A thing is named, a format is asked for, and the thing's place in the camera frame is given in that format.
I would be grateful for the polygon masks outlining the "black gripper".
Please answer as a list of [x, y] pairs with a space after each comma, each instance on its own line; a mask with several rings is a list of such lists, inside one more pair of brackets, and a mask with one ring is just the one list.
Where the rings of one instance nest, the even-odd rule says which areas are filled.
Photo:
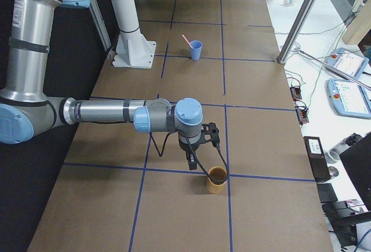
[[186, 152], [189, 170], [196, 170], [197, 162], [192, 152], [195, 152], [199, 148], [201, 139], [197, 139], [196, 137], [186, 138], [183, 136], [178, 136], [178, 141], [180, 148]]

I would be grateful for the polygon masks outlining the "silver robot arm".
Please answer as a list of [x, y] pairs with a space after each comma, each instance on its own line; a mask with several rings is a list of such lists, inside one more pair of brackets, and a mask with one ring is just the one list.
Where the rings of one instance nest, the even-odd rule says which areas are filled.
[[88, 8], [93, 0], [14, 0], [6, 86], [1, 90], [1, 142], [26, 142], [61, 125], [81, 122], [132, 123], [138, 132], [177, 133], [190, 170], [201, 166], [196, 149], [204, 142], [201, 104], [184, 98], [76, 100], [43, 92], [54, 10]]

